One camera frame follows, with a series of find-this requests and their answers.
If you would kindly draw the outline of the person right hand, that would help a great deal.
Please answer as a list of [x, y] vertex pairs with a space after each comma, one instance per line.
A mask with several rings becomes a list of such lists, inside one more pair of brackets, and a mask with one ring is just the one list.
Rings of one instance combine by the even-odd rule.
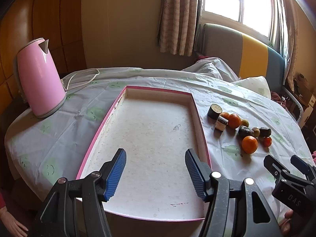
[[284, 214], [284, 218], [279, 223], [279, 228], [283, 236], [287, 236], [290, 232], [290, 223], [293, 216], [293, 210], [288, 210]]

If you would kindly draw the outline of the person left hand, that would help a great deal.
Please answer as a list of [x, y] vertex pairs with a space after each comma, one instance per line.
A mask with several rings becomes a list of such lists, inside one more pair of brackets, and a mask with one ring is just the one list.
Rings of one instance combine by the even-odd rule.
[[27, 237], [28, 229], [8, 212], [6, 206], [1, 208], [1, 221], [12, 236]]

